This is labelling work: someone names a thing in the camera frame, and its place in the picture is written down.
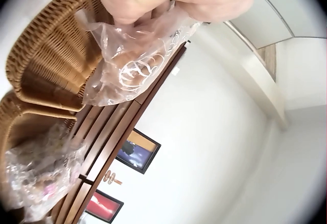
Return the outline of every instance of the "plastic bag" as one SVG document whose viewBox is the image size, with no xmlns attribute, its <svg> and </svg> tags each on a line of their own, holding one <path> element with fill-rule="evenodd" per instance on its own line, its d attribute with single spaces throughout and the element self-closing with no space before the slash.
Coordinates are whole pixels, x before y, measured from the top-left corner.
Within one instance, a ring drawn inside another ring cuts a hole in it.
<svg viewBox="0 0 327 224">
<path fill-rule="evenodd" d="M 26 222 L 42 220 L 75 184 L 86 151 L 82 141 L 71 138 L 64 124 L 55 124 L 47 133 L 8 150 L 11 201 L 6 209 L 24 207 Z"/>
<path fill-rule="evenodd" d="M 179 7 L 136 27 L 94 23 L 86 10 L 76 17 L 93 34 L 103 60 L 85 86 L 84 104 L 115 105 L 143 93 L 168 60 L 201 24 Z"/>
</svg>

